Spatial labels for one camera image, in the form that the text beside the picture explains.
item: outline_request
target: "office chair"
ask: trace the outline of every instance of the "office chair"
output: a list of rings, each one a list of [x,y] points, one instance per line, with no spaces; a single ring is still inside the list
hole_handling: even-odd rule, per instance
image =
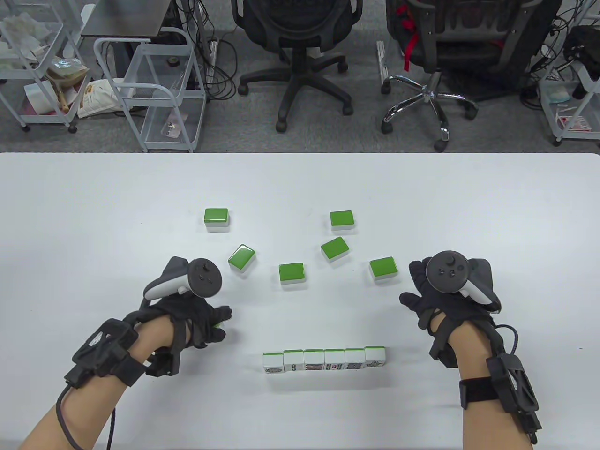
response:
[[[259,70],[239,78],[240,95],[248,95],[248,83],[289,82],[275,127],[279,133],[287,130],[287,116],[302,86],[311,86],[337,98],[343,103],[344,116],[352,115],[350,95],[317,74],[334,64],[339,73],[346,72],[346,57],[311,58],[307,56],[307,49],[320,47],[322,52],[327,52],[344,40],[361,18],[362,0],[356,0],[354,12],[350,0],[244,0],[243,17],[238,13],[237,0],[231,0],[231,6],[235,23],[246,31],[252,42],[279,54],[282,61],[287,59],[282,49],[292,49],[288,67]]]
[[[384,80],[382,94],[391,92],[392,81],[407,85],[417,94],[390,108],[381,123],[381,131],[384,134],[391,133],[391,121],[402,111],[416,104],[429,103],[442,132],[442,138],[434,148],[437,152],[443,152],[450,136],[448,119],[439,100],[458,100],[468,120],[476,118],[479,107],[463,95],[440,92],[442,71],[474,66],[487,67],[492,72],[503,70],[541,2],[386,0],[388,31],[400,44],[406,62],[421,66],[431,76],[426,85],[403,75],[392,75]]]

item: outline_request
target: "white table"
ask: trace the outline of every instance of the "white table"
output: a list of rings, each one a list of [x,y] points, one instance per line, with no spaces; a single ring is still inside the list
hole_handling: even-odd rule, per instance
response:
[[[598,448],[597,155],[2,154],[0,448],[15,448],[108,317],[137,308],[173,255],[223,272],[228,339],[143,377],[117,410],[116,450],[460,448],[458,373],[398,303],[408,263],[485,257],[541,404],[538,450]],[[207,233],[206,207],[231,210]],[[329,211],[352,209],[351,254],[329,266]],[[227,258],[257,250],[246,279]],[[394,256],[376,286],[367,262]],[[283,290],[277,265],[304,262]],[[506,334],[507,346],[512,343]],[[267,375],[261,355],[385,345],[383,368]],[[100,442],[106,442],[106,430]]]

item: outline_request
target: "forearm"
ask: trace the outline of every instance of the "forearm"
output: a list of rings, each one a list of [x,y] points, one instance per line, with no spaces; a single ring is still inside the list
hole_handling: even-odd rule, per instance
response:
[[[442,317],[434,319],[435,327]],[[488,338],[466,322],[449,339],[458,361],[461,379],[489,377],[486,359],[492,356]],[[512,414],[506,413],[500,400],[469,403],[463,415],[464,450],[531,450],[529,437]]]
[[[137,328],[139,338],[130,354],[139,362],[145,361],[159,347],[173,341],[173,325],[167,316],[159,317]],[[84,387],[72,389],[62,402],[62,414],[75,442],[91,449],[112,410],[126,389],[115,376],[93,377]],[[21,450],[72,450],[61,430],[52,407],[20,447]]]

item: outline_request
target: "black glove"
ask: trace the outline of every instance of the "black glove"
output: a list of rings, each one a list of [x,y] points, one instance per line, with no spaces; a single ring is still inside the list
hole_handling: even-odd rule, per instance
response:
[[[168,315],[173,323],[185,321],[191,334],[186,347],[194,346],[197,349],[203,349],[207,343],[225,339],[225,331],[215,328],[215,325],[231,319],[230,307],[213,308],[205,299],[197,297],[191,291],[162,298],[146,309],[153,313],[160,312],[159,316]]]
[[[155,377],[179,373],[179,356],[183,349],[190,346],[203,349],[207,343],[225,339],[225,331],[215,326],[231,319],[231,308],[213,308],[205,299],[188,291],[161,298],[154,305],[129,313],[123,320],[135,325],[165,315],[169,316],[175,329],[173,344],[170,348],[158,349],[148,359],[151,364],[146,369],[146,374]],[[186,341],[188,329],[191,337]]]
[[[416,313],[419,317],[419,328],[426,329],[431,336],[435,336],[435,342],[429,352],[431,357],[440,360],[448,368],[454,368],[458,367],[456,355],[448,344],[452,331],[461,326],[465,320],[473,322],[487,335],[490,334],[490,328],[494,329],[496,325],[490,313],[474,301],[463,297],[460,293],[444,294],[436,290],[427,280],[425,272],[430,259],[429,257],[423,261],[410,263],[410,276],[421,297],[411,292],[403,292],[400,294],[400,303]],[[446,317],[433,333],[430,327],[431,320],[440,312],[444,312]]]

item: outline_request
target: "chair base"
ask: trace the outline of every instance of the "chair base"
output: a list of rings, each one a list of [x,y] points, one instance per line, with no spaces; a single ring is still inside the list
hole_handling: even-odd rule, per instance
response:
[[[450,94],[449,92],[439,92],[439,84],[442,78],[442,72],[435,72],[429,78],[427,85],[423,86],[416,81],[411,80],[403,75],[391,75],[388,76],[381,86],[382,94],[389,94],[392,90],[391,82],[398,81],[414,89],[417,94],[414,97],[410,97],[408,100],[401,101],[400,103],[392,106],[387,114],[383,117],[381,122],[381,131],[383,134],[391,133],[394,128],[391,121],[394,117],[399,115],[402,111],[421,103],[429,103],[433,112],[435,113],[437,120],[440,123],[440,131],[442,138],[435,142],[434,149],[438,153],[442,153],[446,150],[448,142],[450,141],[450,130],[448,127],[448,118],[446,113],[442,109],[439,100],[455,100],[458,101],[465,110],[464,116],[468,120],[474,120],[477,117],[479,106],[473,101],[463,95]]]
[[[286,132],[287,117],[296,95],[303,86],[310,86],[337,98],[343,103],[342,114],[350,116],[354,113],[351,96],[346,91],[317,74],[317,72],[334,64],[337,64],[339,73],[348,71],[348,64],[344,55],[331,54],[322,56],[321,58],[311,58],[307,56],[306,49],[293,49],[290,67],[265,69],[242,75],[239,78],[238,93],[240,95],[248,95],[248,83],[261,81],[288,82],[286,93],[279,106],[278,121],[275,127],[279,133]]]

